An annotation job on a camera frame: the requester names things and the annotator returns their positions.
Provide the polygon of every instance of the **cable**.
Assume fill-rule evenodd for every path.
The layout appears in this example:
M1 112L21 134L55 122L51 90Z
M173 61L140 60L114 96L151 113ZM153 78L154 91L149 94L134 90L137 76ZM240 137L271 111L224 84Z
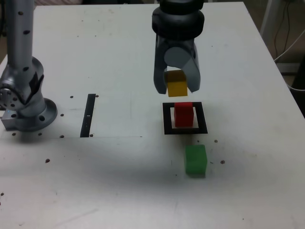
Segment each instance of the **cable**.
M278 53L277 53L277 48L276 48L276 38L277 38L277 35L278 35L278 33L279 33L279 31L280 31L280 29L281 29L281 27L282 27L282 24L283 24L283 22L284 22L284 19L285 19L285 9L286 9L286 7L287 7L287 5L288 5L288 2L286 2L286 4L285 4L285 6L284 6L284 10L283 10L283 18L282 18L282 21L281 21L281 23L280 23L280 25L279 25L279 27L278 27L278 29L277 29L277 31L276 31L276 34L275 34L275 38L274 38L274 47L275 47L275 55L277 56L278 55Z
M0 21L0 38L4 28L4 19L5 19L5 10L4 10L4 0L1 0L1 21Z
M286 41L285 41L285 46L284 46L283 52L285 52L285 50L286 50L287 42L288 42L288 37L289 37L289 33L290 33L289 6L290 6L290 2L288 3L287 8L286 8L286 11L287 11L287 18L288 18L288 33L287 33L287 36L286 36Z
M290 47L289 47L285 52L283 52L281 55L279 55L278 57L276 57L276 58L274 59L274 61L277 61L281 56L283 56L286 52L288 52L288 50L289 50L292 46L294 46L294 44L300 39L300 37L304 34L304 32L305 32L305 30L300 34L300 36L298 36L298 38L295 40L295 42L293 42L292 45L290 45Z
M292 89L294 91L305 92L305 89L296 89L296 88L293 88L293 87L289 86L288 84L287 84L287 87L289 87L290 89Z

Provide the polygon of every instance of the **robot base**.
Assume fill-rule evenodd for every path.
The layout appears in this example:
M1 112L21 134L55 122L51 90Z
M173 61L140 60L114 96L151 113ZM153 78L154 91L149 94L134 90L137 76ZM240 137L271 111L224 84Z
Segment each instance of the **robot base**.
M40 114L32 117L23 117L15 111L6 110L2 123L6 130L35 131L50 125L57 116L57 107L50 99L44 99L46 108Z

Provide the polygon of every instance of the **black strip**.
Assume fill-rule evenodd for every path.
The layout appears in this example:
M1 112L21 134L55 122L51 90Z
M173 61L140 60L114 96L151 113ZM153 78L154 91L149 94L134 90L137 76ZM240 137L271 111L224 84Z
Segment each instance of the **black strip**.
M94 109L94 102L95 102L95 94L88 94L84 119L82 120L80 137L89 137L91 120Z
M165 135L195 135L195 134L208 133L201 102L193 103L193 107L195 107L196 110L198 128L173 129L172 118L171 118L171 107L175 107L175 103L163 103L163 124L164 124Z

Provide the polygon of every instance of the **table surface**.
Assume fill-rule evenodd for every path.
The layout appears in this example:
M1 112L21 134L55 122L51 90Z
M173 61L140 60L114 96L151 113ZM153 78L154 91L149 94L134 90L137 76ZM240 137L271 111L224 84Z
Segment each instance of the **table surface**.
M204 4L201 88L176 98L153 85L156 7L36 8L59 115L33 133L1 125L1 229L305 228L305 121L244 4ZM88 94L94 137L79 138ZM163 134L162 102L181 101L202 102L208 134ZM195 144L205 178L184 172Z

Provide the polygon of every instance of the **black slot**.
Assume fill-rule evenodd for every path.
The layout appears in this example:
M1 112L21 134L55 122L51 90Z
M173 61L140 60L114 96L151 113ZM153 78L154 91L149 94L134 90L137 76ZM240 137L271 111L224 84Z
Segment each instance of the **black slot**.
M81 126L80 137L89 137L91 121L93 116L94 102L95 102L95 94L88 94L84 119L82 121L82 126Z

